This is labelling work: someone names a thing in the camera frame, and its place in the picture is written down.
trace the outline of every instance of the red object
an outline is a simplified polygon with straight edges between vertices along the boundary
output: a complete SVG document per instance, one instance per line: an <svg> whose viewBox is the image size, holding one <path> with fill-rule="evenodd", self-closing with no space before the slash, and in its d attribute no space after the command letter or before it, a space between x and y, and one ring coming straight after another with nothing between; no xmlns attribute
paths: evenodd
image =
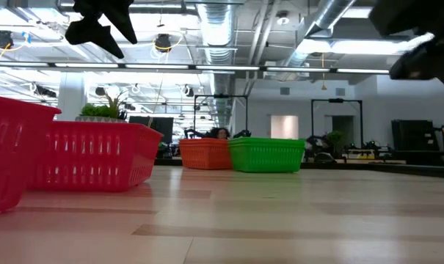
<svg viewBox="0 0 444 264"><path fill-rule="evenodd" d="M192 169L231 169L228 140L182 139L179 141L183 166Z"/></svg>
<svg viewBox="0 0 444 264"><path fill-rule="evenodd" d="M129 190L150 177L162 136L139 124L53 122L29 187Z"/></svg>
<svg viewBox="0 0 444 264"><path fill-rule="evenodd" d="M55 114L60 110L0 97L0 212L19 203Z"/></svg>

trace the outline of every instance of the pillar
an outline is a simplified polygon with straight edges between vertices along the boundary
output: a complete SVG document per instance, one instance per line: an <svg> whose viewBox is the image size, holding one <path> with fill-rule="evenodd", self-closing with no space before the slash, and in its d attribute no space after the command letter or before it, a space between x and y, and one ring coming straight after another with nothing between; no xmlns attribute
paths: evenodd
<svg viewBox="0 0 444 264"><path fill-rule="evenodd" d="M84 73L62 73L59 88L59 121L75 121L87 103L87 88Z"/></svg>

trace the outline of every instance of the wooden floor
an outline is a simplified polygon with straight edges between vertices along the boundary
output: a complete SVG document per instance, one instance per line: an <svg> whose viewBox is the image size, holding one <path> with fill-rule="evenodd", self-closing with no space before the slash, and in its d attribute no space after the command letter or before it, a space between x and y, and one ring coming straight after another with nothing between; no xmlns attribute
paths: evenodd
<svg viewBox="0 0 444 264"><path fill-rule="evenodd" d="M444 179L156 167L127 193L26 193L5 263L443 264Z"/></svg>

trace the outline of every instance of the black frame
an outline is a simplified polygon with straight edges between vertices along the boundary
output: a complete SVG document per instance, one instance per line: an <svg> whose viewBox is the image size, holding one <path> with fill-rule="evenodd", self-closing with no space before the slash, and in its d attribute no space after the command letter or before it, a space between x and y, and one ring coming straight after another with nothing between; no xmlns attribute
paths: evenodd
<svg viewBox="0 0 444 264"><path fill-rule="evenodd" d="M195 130L195 121L196 121L196 113L197 113L197 99L198 98L244 98L246 101L246 130L248 130L248 96L247 95L194 95L194 130Z"/></svg>
<svg viewBox="0 0 444 264"><path fill-rule="evenodd" d="M359 103L360 107L360 146L363 145L363 102L362 100L345 100L345 99L311 99L311 136L315 135L315 117L314 117L314 104L315 102L328 102L328 103L344 103L355 102Z"/></svg>

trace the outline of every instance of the plastic basket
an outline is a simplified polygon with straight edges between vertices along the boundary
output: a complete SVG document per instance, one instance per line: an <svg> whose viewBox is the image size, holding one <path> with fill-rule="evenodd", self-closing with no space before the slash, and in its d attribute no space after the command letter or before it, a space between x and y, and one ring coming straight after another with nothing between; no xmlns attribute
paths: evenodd
<svg viewBox="0 0 444 264"><path fill-rule="evenodd" d="M229 141L233 168L241 172L298 172L304 140L239 138Z"/></svg>
<svg viewBox="0 0 444 264"><path fill-rule="evenodd" d="M228 141L182 139L179 141L183 166L191 169L231 169Z"/></svg>
<svg viewBox="0 0 444 264"><path fill-rule="evenodd" d="M53 122L29 187L129 190L150 177L161 137L139 124Z"/></svg>
<svg viewBox="0 0 444 264"><path fill-rule="evenodd" d="M34 174L44 135L60 110L0 98L0 212L15 207Z"/></svg>

